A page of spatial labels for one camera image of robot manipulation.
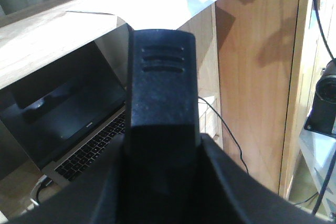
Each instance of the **wooden cabinet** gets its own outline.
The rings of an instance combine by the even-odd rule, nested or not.
[[[311,0],[216,3],[222,115],[252,177],[283,197],[319,75],[316,41],[306,36],[310,14]],[[225,131],[224,149],[241,164]]]

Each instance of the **camera lens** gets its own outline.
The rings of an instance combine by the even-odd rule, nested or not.
[[[336,104],[336,77],[321,79],[316,85],[316,94],[321,100]]]

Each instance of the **cable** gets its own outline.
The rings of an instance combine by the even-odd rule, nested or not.
[[[317,0],[313,0],[313,5],[314,5],[314,9],[315,9],[315,13],[316,13],[316,20],[317,20],[317,23],[319,25],[320,34],[321,34],[323,43],[324,43],[324,45],[325,45],[325,47],[326,47],[326,49],[328,51],[328,54],[329,54],[330,58],[332,59],[332,61],[336,65],[336,60],[335,60],[334,56],[332,55],[332,52],[331,52],[331,50],[330,50],[330,48],[328,46],[326,37],[324,36],[324,32],[323,32],[322,25],[321,25],[321,20],[320,20],[320,14],[319,14],[319,10],[318,10],[318,7],[317,7]]]
[[[239,145],[239,143],[237,142],[236,138],[233,136],[233,133],[231,132],[229,126],[225,123],[224,119],[221,117],[220,114],[218,114],[218,112],[214,109],[214,107],[211,106],[210,103],[208,103],[205,99],[203,99],[202,97],[198,97],[199,99],[201,99],[202,101],[204,101],[215,113],[216,115],[220,118],[220,120],[222,121],[222,123],[225,125],[228,133],[230,134],[230,136],[232,137],[233,141],[235,142],[235,144],[237,145],[238,149],[239,149],[239,153],[240,153],[240,160],[241,162],[243,163],[243,165],[245,166],[245,169],[246,169],[246,172],[247,174],[249,174],[249,171],[248,171],[248,168],[247,168],[247,165],[243,159],[243,151]]]
[[[327,189],[327,185],[329,183],[329,180],[330,180],[330,177],[331,177],[331,174],[332,174],[332,170],[334,169],[335,163],[336,163],[336,150],[335,150],[335,152],[334,152],[334,154],[331,158],[330,165],[329,165],[329,168],[328,168],[328,171],[327,171],[327,175],[326,175],[326,178],[323,181],[319,197],[317,198],[316,204],[313,208],[313,211],[311,212],[312,215],[316,214],[317,210],[319,209],[319,207],[321,205],[322,198],[324,196],[324,193],[326,192],[325,190]]]
[[[318,194],[319,194],[319,193],[316,192],[316,193],[314,193],[312,196],[310,196],[308,199],[306,199],[306,200],[304,200],[304,201],[301,201],[301,202],[298,202],[298,203],[295,203],[295,204],[293,204],[293,205],[296,206],[296,205],[300,205],[300,204],[306,203],[306,202],[308,202],[308,201],[314,199]]]
[[[51,185],[53,183],[53,181],[48,178],[46,175],[43,175],[41,178],[39,178],[39,180],[37,181],[37,183],[35,184],[35,186],[33,187],[33,189],[30,192],[30,201],[35,205],[35,206],[39,206],[40,205],[40,201],[39,201],[39,193],[46,187],[48,187],[49,185]]]

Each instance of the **wooden panel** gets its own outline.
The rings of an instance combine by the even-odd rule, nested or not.
[[[114,15],[73,12],[79,4],[50,0],[0,19],[0,88],[124,24]]]
[[[315,85],[321,77],[322,68],[330,60],[320,37],[316,21],[313,22],[313,25],[311,24],[311,3],[312,0],[300,0],[299,2],[297,35],[293,54],[292,79],[279,188],[279,194],[284,198],[289,197],[300,151],[298,143],[299,134],[312,105]],[[333,41],[333,20],[331,16],[334,5],[335,0],[327,0],[325,1],[325,7],[320,10],[321,17],[323,17],[322,24],[325,24],[324,33],[331,46],[333,46],[331,42]]]
[[[252,177],[278,192],[298,0],[219,0],[222,115]],[[239,152],[225,135],[225,150]]]

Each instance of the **ventilation slot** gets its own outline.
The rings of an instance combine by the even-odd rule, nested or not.
[[[184,50],[183,47],[176,47],[176,46],[167,46],[167,45],[153,45],[153,46],[146,46],[142,49],[142,51],[169,51],[171,53],[182,53]]]
[[[150,66],[142,68],[144,72],[174,72],[174,73],[182,73],[184,71],[183,68],[173,67],[173,66]]]
[[[162,60],[162,61],[174,61],[174,62],[183,62],[184,58],[178,56],[171,55],[149,55],[143,57],[144,61],[152,61],[152,60]]]

